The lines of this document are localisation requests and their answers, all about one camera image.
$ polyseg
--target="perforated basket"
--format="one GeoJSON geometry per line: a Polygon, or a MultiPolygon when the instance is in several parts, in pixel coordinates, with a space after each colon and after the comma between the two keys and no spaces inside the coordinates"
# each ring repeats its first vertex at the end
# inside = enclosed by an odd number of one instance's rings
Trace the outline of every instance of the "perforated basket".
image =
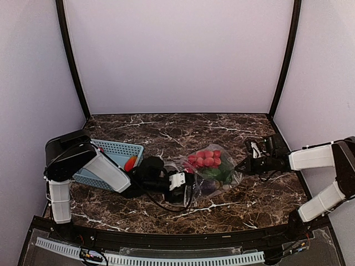
{"type": "MultiPolygon", "coordinates": [[[[143,159],[143,146],[104,140],[92,140],[92,142],[98,147],[101,147],[105,154],[122,168],[132,156],[137,156],[137,161],[134,166],[139,165],[143,159]]],[[[78,183],[102,188],[103,190],[114,191],[109,184],[86,169],[80,169],[73,178],[78,183]]]]}

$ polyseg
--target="white ventilation grille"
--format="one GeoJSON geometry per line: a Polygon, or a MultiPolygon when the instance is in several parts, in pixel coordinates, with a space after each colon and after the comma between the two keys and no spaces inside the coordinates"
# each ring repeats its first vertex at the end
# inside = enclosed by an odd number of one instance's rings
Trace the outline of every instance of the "white ventilation grille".
{"type": "MultiPolygon", "coordinates": [[[[37,238],[35,245],[69,258],[79,259],[80,248],[78,247],[57,243],[41,237],[37,238]]],[[[116,254],[105,254],[105,256],[109,261],[109,265],[112,266],[239,266],[262,263],[265,261],[264,252],[202,259],[152,259],[127,257],[116,254]]]]}

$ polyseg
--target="radish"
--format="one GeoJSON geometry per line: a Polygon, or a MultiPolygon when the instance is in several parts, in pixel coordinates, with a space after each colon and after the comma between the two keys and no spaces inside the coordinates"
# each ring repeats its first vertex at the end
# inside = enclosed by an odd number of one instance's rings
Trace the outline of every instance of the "radish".
{"type": "Polygon", "coordinates": [[[196,155],[190,155],[189,156],[189,163],[194,163],[197,160],[197,156],[196,155]]]}
{"type": "Polygon", "coordinates": [[[199,157],[201,157],[202,159],[205,158],[205,153],[204,153],[203,151],[198,151],[198,152],[196,153],[196,155],[197,155],[198,158],[199,158],[199,157]]]}
{"type": "Polygon", "coordinates": [[[220,158],[221,157],[221,151],[214,151],[213,152],[215,158],[220,158]]]}
{"type": "Polygon", "coordinates": [[[203,167],[204,166],[204,159],[202,157],[197,158],[196,164],[199,167],[203,167]]]}
{"type": "Polygon", "coordinates": [[[213,157],[213,151],[205,151],[205,157],[206,158],[210,158],[210,157],[213,157]]]}
{"type": "Polygon", "coordinates": [[[212,157],[208,157],[204,161],[205,166],[212,166],[215,163],[215,160],[212,157]]]}
{"type": "Polygon", "coordinates": [[[220,158],[215,158],[215,165],[221,165],[222,161],[220,158]]]}

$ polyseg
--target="brown marble surface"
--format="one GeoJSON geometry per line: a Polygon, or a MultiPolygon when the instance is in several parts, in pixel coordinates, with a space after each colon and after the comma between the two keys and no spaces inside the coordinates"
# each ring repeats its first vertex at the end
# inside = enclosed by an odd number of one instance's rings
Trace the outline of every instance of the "brown marble surface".
{"type": "MultiPolygon", "coordinates": [[[[224,147],[236,162],[246,155],[244,141],[274,134],[265,115],[149,114],[93,116],[85,126],[92,138],[143,145],[144,156],[177,161],[211,143],[224,147]]],[[[293,173],[263,183],[245,176],[236,188],[198,202],[190,212],[168,213],[147,196],[125,199],[118,193],[71,183],[75,224],[135,233],[225,233],[287,223],[306,196],[293,173]]]]}

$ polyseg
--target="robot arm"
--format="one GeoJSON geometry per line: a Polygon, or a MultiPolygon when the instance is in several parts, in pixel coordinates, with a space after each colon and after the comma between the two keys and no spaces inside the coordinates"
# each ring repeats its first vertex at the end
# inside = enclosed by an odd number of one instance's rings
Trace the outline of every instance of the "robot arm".
{"type": "Polygon", "coordinates": [[[177,195],[181,197],[181,191],[193,182],[192,174],[174,172],[168,175],[163,161],[156,157],[143,160],[134,173],[127,173],[91,143],[83,130],[48,141],[45,154],[47,166],[44,178],[49,184],[49,200],[57,224],[71,221],[69,179],[81,168],[101,178],[126,198],[153,191],[164,193],[166,199],[174,200],[177,195]]]}
{"type": "Polygon", "coordinates": [[[307,146],[298,151],[287,152],[280,135],[264,139],[266,152],[255,152],[255,142],[247,144],[253,152],[236,166],[236,171],[249,175],[268,171],[299,171],[308,168],[334,167],[335,181],[327,188],[290,213],[288,225],[296,229],[327,212],[331,212],[355,195],[355,137],[338,140],[327,144],[307,146]]]}

